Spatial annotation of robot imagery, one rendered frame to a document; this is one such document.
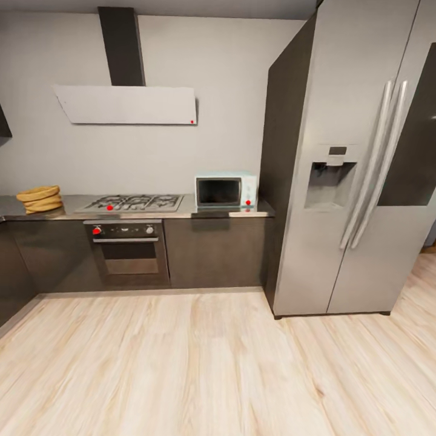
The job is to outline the popcorn bag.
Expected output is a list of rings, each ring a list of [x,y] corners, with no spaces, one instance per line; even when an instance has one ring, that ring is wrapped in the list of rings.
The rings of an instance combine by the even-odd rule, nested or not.
[[[41,213],[63,206],[59,192],[60,188],[56,185],[37,187],[18,193],[16,199],[24,204],[26,214]]]

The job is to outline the microwave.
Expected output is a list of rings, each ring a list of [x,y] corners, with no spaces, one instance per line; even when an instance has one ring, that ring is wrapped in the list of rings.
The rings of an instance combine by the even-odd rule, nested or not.
[[[194,177],[196,206],[255,205],[257,176],[248,170],[204,170]]]

